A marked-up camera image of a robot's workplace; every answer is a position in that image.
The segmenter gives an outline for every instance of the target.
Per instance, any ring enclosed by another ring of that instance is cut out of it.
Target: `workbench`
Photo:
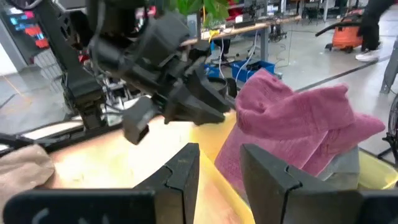
[[[303,6],[304,6],[304,2],[305,2],[305,1],[308,1],[308,0],[300,0],[300,7],[299,7],[299,9],[298,9],[298,14],[299,14],[300,16],[303,15]],[[323,4],[323,3],[324,3],[323,21],[326,21],[326,20],[328,19],[328,6],[329,6],[329,0],[322,0],[321,4]],[[351,4],[352,4],[352,0],[348,0],[347,6],[348,6],[348,7],[351,7]]]
[[[222,124],[195,126],[191,122],[164,124],[159,116],[149,123],[150,132],[133,145],[117,129],[50,153],[55,173],[43,187],[49,189],[133,188],[179,152],[188,142],[200,145],[200,175],[194,223],[254,223],[249,207],[218,172],[213,162],[234,125],[235,112]],[[23,134],[38,139],[65,132],[82,124],[76,120]]]
[[[261,36],[260,38],[260,46],[261,46],[261,60],[263,61],[267,61],[268,59],[268,38],[269,38],[269,31],[268,28],[271,25],[277,25],[277,24],[284,24],[284,23],[288,23],[288,22],[293,22],[293,21],[298,21],[301,20],[301,16],[296,16],[296,17],[291,17],[291,18],[287,18],[287,19],[279,19],[275,22],[260,22],[260,23],[256,23],[256,25],[254,26],[248,26],[248,27],[243,27],[243,28],[229,28],[229,29],[225,29],[223,32],[221,32],[218,35],[214,35],[212,37],[212,39],[218,39],[218,38],[222,38],[222,37],[231,37],[234,35],[238,35],[238,34],[243,34],[246,32],[252,32],[252,31],[259,31],[259,34]],[[208,40],[210,38],[210,33],[209,32],[202,32],[201,33],[201,38],[200,40]],[[192,45],[198,42],[198,39],[189,39],[186,40],[185,42],[183,42],[181,45],[185,46],[185,45]]]
[[[305,1],[308,1],[308,0],[292,0],[292,1],[298,2],[298,8],[297,8],[298,15],[303,16]],[[328,7],[327,6],[329,5],[329,0],[321,0],[320,4],[323,4],[324,1],[326,1],[326,3],[325,3],[326,10],[323,11],[323,20],[326,21],[326,19],[328,17],[328,10],[327,10]]]

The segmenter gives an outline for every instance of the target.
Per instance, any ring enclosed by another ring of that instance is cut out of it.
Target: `white sneaker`
[[[379,51],[378,50],[370,50],[363,54],[359,54],[355,56],[357,60],[360,62],[375,62],[379,60]]]

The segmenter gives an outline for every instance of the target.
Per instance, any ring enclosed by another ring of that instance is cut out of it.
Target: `white cable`
[[[247,74],[246,74],[246,81],[249,80],[249,72],[250,72],[250,70],[248,70],[248,72],[247,72]]]
[[[250,53],[248,60],[241,66],[238,73],[236,74],[236,77],[235,77],[236,82],[238,81],[239,73],[241,72],[242,68],[245,67],[249,63],[251,57],[254,55],[254,51],[256,50],[256,45],[257,45],[257,31],[256,31],[256,36],[254,38],[253,51]]]
[[[223,52],[224,52],[224,38],[221,38],[221,53],[220,53],[220,61],[218,62],[218,69],[220,70],[221,76],[225,78],[223,71],[221,71],[221,56],[223,56]]]

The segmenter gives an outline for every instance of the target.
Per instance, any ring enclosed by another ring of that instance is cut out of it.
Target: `pink towel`
[[[338,85],[294,93],[258,71],[236,98],[237,123],[216,158],[217,168],[243,192],[239,150],[251,143],[318,175],[337,154],[384,129],[378,119],[354,114],[347,90]]]

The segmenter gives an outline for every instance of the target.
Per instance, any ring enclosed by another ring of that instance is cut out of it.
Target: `beige cloth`
[[[38,145],[23,147],[0,158],[0,223],[4,206],[12,196],[44,184],[54,170],[51,158]]]

